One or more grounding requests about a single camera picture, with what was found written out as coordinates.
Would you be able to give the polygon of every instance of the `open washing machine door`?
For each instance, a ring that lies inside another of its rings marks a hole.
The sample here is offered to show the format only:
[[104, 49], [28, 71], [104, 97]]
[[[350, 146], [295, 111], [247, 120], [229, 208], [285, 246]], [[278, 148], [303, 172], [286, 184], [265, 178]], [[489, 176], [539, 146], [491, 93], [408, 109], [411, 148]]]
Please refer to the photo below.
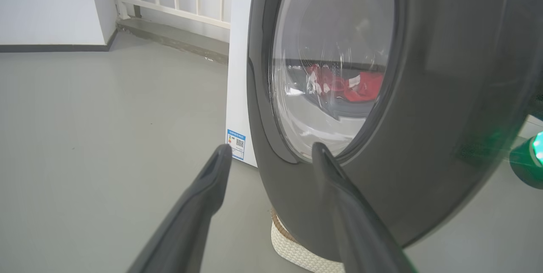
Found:
[[252, 142], [289, 233], [340, 260], [315, 142], [402, 246], [450, 217], [526, 117], [542, 18], [541, 0], [252, 0]]

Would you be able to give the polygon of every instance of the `blue and white sticker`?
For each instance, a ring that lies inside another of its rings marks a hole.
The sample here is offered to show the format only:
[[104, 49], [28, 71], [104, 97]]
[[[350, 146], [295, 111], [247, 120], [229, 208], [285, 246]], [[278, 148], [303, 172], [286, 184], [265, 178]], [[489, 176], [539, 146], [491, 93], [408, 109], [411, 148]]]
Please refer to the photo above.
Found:
[[243, 154], [245, 153], [245, 136], [228, 130], [227, 143], [232, 147], [232, 156], [243, 160]]

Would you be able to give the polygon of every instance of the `gray floor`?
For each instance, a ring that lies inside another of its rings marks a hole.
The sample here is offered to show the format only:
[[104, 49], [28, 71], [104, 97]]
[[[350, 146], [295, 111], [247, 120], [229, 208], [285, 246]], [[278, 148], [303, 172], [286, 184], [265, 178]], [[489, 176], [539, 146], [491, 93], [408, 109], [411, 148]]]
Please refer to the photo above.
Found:
[[[0, 54], [0, 271], [118, 273], [224, 141], [227, 67], [120, 33], [108, 53]], [[202, 272], [306, 272], [234, 161]]]

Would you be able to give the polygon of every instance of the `horizontal rail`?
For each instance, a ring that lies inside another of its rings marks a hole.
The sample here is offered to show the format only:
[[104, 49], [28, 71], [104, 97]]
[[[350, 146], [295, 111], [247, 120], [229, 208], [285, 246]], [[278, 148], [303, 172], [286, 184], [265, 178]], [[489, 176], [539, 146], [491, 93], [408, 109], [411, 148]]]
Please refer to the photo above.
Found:
[[144, 8], [151, 8], [153, 10], [165, 12], [168, 14], [174, 14], [176, 16], [188, 18], [190, 20], [199, 21], [203, 23], [208, 23], [209, 25], [215, 25], [217, 27], [229, 29], [230, 24], [227, 22], [219, 21], [211, 17], [197, 15], [191, 12], [186, 12], [183, 10], [177, 10], [176, 8], [169, 8], [168, 6], [161, 6], [160, 4], [154, 4], [151, 2], [146, 2], [143, 0], [120, 0], [121, 2], [133, 4], [135, 6], [143, 6]]

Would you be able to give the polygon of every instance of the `round glass door window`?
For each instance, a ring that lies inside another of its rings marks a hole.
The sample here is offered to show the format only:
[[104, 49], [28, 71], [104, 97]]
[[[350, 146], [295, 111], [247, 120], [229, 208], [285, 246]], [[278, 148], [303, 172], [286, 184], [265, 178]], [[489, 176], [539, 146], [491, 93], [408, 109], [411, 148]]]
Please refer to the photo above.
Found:
[[341, 153], [364, 126], [386, 72], [394, 0], [281, 0], [271, 60], [274, 115], [291, 150]]

